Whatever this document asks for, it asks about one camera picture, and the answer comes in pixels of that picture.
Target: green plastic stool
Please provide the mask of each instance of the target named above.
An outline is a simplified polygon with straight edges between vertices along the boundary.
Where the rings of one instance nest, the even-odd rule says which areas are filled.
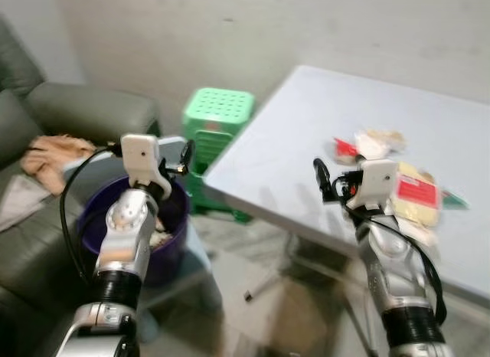
[[[230,211],[235,220],[248,222],[251,217],[241,211],[206,197],[202,175],[233,138],[248,124],[254,105],[253,95],[243,91],[205,87],[197,90],[185,108],[183,124],[186,139],[196,143],[196,153],[187,183],[191,195],[191,212]]]

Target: concrete wall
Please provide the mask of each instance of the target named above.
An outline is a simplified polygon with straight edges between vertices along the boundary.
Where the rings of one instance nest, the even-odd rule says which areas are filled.
[[[89,80],[157,98],[167,133],[195,88],[262,101],[296,64],[489,100],[490,0],[60,3]]]
[[[56,0],[0,0],[0,12],[48,80],[84,82],[80,62]]]

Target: gray table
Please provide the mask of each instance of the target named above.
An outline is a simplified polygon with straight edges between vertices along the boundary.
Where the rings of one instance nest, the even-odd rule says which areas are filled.
[[[208,191],[238,210],[310,241],[357,256],[354,230],[339,205],[323,205],[312,160],[332,177],[333,138],[360,129],[395,129],[407,150],[392,159],[431,173],[461,195],[468,211],[444,211],[436,261],[447,291],[490,300],[490,113],[486,105],[427,91],[297,67],[250,125],[208,169]]]

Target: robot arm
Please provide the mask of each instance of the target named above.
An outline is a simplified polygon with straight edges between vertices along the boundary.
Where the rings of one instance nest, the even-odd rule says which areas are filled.
[[[436,319],[426,297],[424,274],[413,263],[412,247],[391,233],[400,232],[395,217],[387,214],[397,164],[389,160],[363,161],[359,170],[334,180],[333,187],[325,164],[315,159],[314,166],[323,201],[340,201],[354,222],[359,255],[387,333],[390,357],[453,357],[439,329],[438,321],[442,320]],[[341,196],[335,187],[338,182],[342,185]],[[393,267],[408,270],[412,280],[400,281],[391,272]]]
[[[185,174],[192,154],[189,142],[177,167],[158,166],[154,136],[126,135],[122,159],[131,188],[106,214],[107,232],[96,261],[90,301],[78,308],[57,357],[139,355],[136,307],[145,279],[150,237],[158,203],[172,192],[171,174]]]

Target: floor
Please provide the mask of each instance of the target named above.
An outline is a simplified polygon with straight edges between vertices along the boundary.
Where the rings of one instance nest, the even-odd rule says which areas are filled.
[[[182,295],[153,310],[160,334],[142,345],[142,357],[350,357],[366,355],[366,321],[362,293],[315,271],[291,264],[283,256],[286,232],[263,221],[236,224],[228,217],[193,217],[207,247],[223,295],[223,310],[209,313]],[[346,261],[312,244],[297,251],[319,263],[362,279],[360,264]],[[281,268],[250,303],[243,294],[270,268]],[[490,357],[490,313],[446,297],[449,317],[443,327],[455,355]],[[387,355],[384,332],[374,317],[380,356]]]

